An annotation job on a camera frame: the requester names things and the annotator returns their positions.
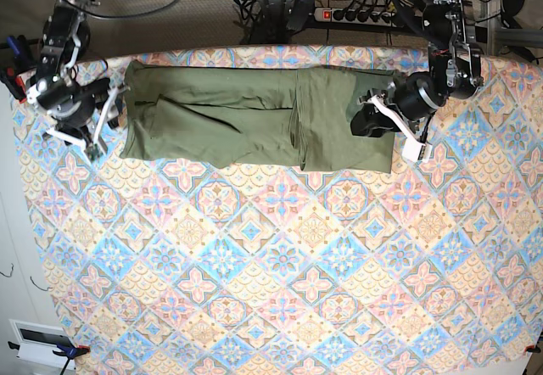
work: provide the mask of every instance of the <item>table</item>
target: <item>table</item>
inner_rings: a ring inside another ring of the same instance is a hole
[[[427,69],[393,48],[210,48],[149,64]],[[91,81],[103,64],[81,64]],[[14,104],[36,248],[79,373],[431,374],[519,358],[543,328],[543,82],[484,59],[484,89],[434,117],[432,159],[393,172],[90,166]]]

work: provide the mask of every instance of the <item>power strip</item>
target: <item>power strip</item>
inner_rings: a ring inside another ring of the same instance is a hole
[[[397,27],[393,21],[394,16],[389,12],[371,13],[343,8],[315,8],[313,13],[315,20],[325,23],[350,23],[352,25],[379,25]]]

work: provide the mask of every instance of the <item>green pants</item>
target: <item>green pants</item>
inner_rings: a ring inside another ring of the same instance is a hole
[[[153,67],[126,71],[128,134],[122,158],[185,158],[390,172],[394,134],[355,137],[356,100],[392,72]]]

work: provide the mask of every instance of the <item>folded garment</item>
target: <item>folded garment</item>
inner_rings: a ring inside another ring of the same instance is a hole
[[[128,133],[120,156],[390,172],[394,133],[357,137],[357,100],[386,89],[393,71],[236,70],[157,67],[126,70]]]

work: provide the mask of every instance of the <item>patterned tablecloth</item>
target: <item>patterned tablecloth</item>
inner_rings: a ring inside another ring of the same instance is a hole
[[[162,65],[424,70],[423,53],[221,48],[111,59]],[[102,70],[80,66],[81,81]],[[432,159],[393,173],[90,166],[13,103],[21,178],[80,373],[431,374],[515,360],[543,328],[543,82],[483,62],[486,85],[435,116]]]

